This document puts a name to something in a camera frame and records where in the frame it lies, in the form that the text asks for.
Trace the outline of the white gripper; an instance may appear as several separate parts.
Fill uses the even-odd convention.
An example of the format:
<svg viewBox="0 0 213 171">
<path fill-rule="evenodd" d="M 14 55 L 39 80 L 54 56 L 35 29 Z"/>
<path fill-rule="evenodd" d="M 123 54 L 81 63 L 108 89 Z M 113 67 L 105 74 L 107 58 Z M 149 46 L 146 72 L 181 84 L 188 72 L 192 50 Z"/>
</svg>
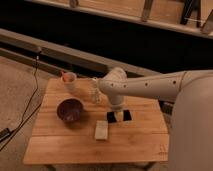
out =
<svg viewBox="0 0 213 171">
<path fill-rule="evenodd" d="M 116 122 L 123 122 L 124 113 L 120 111 L 124 106 L 124 97 L 121 95 L 111 95 L 108 97 L 110 108 L 114 111 Z"/>
</svg>

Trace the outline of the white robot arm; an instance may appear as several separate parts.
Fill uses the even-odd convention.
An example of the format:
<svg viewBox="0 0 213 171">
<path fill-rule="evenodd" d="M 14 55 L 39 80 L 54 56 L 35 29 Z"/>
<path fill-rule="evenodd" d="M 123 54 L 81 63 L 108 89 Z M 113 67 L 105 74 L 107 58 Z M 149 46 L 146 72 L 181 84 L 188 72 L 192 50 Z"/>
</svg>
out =
<svg viewBox="0 0 213 171">
<path fill-rule="evenodd" d="M 115 110 L 126 96 L 172 102 L 168 171 L 213 171 L 213 70 L 129 78 L 116 67 L 98 87 Z"/>
</svg>

